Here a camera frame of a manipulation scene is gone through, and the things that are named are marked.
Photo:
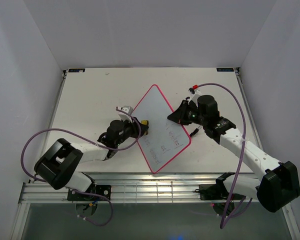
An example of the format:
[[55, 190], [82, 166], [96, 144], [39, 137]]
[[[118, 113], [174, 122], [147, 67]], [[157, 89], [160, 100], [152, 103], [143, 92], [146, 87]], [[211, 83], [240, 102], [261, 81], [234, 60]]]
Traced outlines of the pink framed whiteboard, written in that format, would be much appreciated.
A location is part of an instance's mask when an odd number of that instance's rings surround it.
[[192, 143], [184, 126], [168, 120], [173, 108], [158, 85], [152, 85], [138, 104], [132, 116], [147, 120], [148, 134], [138, 140], [138, 146], [153, 174], [158, 173]]

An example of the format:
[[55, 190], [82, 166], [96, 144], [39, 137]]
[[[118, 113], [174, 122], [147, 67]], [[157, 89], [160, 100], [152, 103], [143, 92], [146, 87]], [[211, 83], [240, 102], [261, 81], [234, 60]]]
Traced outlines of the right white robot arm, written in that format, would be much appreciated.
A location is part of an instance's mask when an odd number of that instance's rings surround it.
[[297, 167], [291, 161], [281, 162], [271, 157], [245, 140], [236, 125], [220, 115], [213, 96], [199, 96], [197, 102], [185, 99], [167, 118], [183, 126], [202, 126], [209, 138], [235, 156], [243, 157], [243, 163], [256, 175], [256, 178], [248, 178], [226, 172], [216, 179], [214, 185], [202, 191], [205, 199], [241, 195], [257, 199], [266, 210], [275, 213], [300, 196]]

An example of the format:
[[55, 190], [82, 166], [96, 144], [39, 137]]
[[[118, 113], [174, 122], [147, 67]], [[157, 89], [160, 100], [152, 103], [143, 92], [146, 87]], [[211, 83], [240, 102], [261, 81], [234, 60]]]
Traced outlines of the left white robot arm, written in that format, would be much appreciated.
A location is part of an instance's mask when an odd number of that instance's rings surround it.
[[71, 143], [59, 138], [43, 154], [34, 166], [34, 171], [55, 190], [75, 189], [85, 199], [96, 195], [94, 180], [77, 171], [79, 163], [111, 159], [126, 140], [143, 137], [149, 132], [148, 120], [113, 120], [96, 144]]

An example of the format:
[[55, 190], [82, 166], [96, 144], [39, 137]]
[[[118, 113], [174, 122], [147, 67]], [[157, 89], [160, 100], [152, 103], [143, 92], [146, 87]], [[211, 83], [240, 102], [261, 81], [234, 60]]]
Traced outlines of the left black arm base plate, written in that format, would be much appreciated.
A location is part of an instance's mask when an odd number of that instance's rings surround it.
[[85, 192], [79, 193], [74, 190], [69, 190], [66, 199], [72, 202], [97, 202], [111, 199], [111, 185], [95, 185], [92, 184]]

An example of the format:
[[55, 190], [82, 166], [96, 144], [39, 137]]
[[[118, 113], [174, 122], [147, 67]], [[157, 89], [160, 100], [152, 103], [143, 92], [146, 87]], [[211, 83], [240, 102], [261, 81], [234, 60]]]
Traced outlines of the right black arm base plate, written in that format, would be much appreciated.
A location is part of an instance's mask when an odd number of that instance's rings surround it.
[[201, 200], [227, 200], [229, 196], [226, 188], [217, 184], [200, 184], [194, 193], [199, 194]]

